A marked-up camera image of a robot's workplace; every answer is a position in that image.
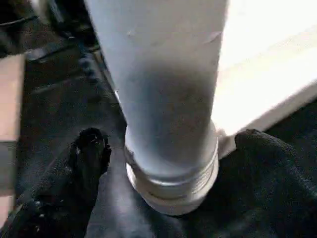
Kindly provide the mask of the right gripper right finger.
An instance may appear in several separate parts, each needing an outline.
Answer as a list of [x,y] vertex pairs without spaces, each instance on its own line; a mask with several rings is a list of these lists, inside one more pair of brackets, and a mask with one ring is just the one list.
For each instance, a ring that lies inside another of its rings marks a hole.
[[265,132],[235,136],[236,151],[221,161],[222,238],[314,238],[317,162]]

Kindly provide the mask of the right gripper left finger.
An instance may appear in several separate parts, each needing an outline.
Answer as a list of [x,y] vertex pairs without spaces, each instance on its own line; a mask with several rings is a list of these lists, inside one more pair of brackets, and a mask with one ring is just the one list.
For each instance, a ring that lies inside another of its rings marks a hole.
[[108,137],[88,128],[25,190],[0,230],[2,238],[83,238],[106,173]]

